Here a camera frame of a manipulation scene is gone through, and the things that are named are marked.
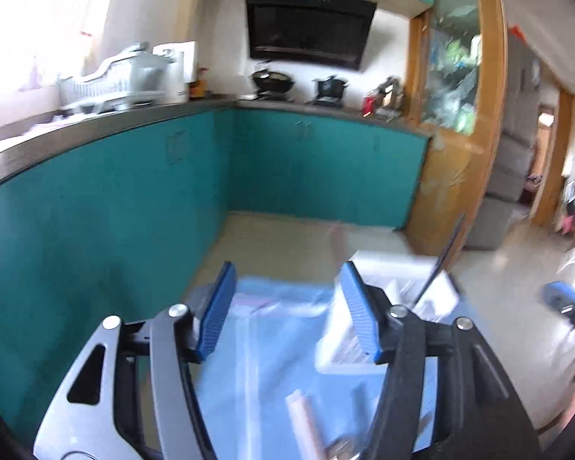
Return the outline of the black chopstick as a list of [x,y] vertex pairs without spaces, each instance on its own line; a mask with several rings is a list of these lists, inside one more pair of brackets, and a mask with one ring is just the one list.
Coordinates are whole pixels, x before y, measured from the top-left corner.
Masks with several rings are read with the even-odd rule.
[[419,300],[421,300],[424,297],[424,295],[428,292],[428,290],[434,283],[435,278],[438,277],[439,273],[441,273],[441,270],[444,269],[444,262],[446,259],[448,259],[451,249],[454,247],[454,244],[458,238],[460,230],[464,225],[465,220],[466,216],[464,213],[462,213],[456,221],[450,240],[448,240],[448,244],[445,245],[445,249],[441,252],[441,255],[437,258],[437,261],[434,267],[432,268],[430,275],[422,285],[422,288],[419,290],[419,293],[417,293],[416,297],[413,299],[412,302],[413,307],[416,307],[416,305],[419,303]]

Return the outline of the light pink chopstick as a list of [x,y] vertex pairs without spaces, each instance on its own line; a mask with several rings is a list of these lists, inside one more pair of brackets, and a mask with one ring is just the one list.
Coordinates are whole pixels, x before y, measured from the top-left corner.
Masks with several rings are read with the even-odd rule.
[[286,397],[286,407],[301,458],[324,460],[325,447],[312,413],[311,400],[297,389]]

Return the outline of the teal lower kitchen cabinets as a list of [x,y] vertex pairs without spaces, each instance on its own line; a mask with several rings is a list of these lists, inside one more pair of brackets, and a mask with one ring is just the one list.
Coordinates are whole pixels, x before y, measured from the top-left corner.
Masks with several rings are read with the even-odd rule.
[[232,211],[402,228],[429,138],[394,120],[204,101],[86,120],[0,154],[0,413],[34,440],[106,315],[155,315]]

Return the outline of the blue striped table cloth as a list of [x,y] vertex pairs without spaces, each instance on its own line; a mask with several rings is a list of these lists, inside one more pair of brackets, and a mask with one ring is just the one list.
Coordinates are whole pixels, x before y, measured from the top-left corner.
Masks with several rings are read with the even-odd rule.
[[308,404],[323,447],[346,439],[362,451],[385,369],[315,364],[332,302],[324,284],[239,279],[215,352],[191,369],[218,458],[301,458],[289,416],[296,398]]

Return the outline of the silver refrigerator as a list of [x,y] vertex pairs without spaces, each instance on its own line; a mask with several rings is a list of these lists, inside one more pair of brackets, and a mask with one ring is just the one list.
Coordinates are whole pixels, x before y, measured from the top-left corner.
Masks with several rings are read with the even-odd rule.
[[522,39],[508,35],[501,136],[484,198],[466,238],[467,249],[498,249],[507,234],[533,160],[540,85],[537,55]]

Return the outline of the stainless steel pressure cooker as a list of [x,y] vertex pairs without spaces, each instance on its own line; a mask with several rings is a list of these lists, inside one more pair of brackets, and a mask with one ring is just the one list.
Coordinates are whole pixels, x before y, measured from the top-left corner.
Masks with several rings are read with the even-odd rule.
[[375,113],[378,117],[396,118],[403,115],[404,87],[398,77],[390,76],[377,87]]

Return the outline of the wooden glass sliding door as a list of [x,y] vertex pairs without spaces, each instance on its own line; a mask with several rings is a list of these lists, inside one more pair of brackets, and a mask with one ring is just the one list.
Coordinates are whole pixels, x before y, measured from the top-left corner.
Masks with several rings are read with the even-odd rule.
[[415,252],[440,256],[464,213],[445,268],[457,261],[488,185],[506,81],[503,0],[434,0],[411,19],[405,114],[429,142],[405,232]]

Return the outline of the red bottle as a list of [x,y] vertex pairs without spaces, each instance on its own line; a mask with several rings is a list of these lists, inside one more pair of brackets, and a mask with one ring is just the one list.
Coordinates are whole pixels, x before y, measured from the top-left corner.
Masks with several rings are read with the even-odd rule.
[[375,113],[375,97],[367,95],[362,102],[361,115],[363,117],[370,117]]

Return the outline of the black cooking pot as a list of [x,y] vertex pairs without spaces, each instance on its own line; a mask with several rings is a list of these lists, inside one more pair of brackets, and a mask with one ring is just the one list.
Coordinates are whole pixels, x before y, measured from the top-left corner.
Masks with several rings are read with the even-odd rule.
[[315,79],[315,98],[312,105],[331,108],[343,108],[343,96],[348,87],[347,80],[337,78],[334,75],[326,79]]

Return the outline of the white dish drying rack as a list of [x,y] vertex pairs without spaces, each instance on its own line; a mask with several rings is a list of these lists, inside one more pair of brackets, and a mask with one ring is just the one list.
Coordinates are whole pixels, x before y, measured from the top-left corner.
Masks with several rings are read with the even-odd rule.
[[148,42],[135,43],[105,59],[93,74],[60,79],[61,107],[101,113],[159,101],[165,96],[164,82],[172,63],[170,56],[152,53]]

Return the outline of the black wok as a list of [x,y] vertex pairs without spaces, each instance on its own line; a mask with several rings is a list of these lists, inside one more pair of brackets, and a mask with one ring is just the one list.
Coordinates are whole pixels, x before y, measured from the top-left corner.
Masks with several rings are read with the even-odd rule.
[[257,100],[289,101],[289,92],[295,85],[291,76],[268,69],[253,72],[250,79],[256,87]]

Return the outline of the black range hood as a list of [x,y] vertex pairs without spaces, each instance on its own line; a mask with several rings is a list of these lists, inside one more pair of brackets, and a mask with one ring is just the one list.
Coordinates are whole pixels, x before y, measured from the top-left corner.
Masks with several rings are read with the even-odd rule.
[[245,0],[249,56],[357,71],[377,4],[368,0]]

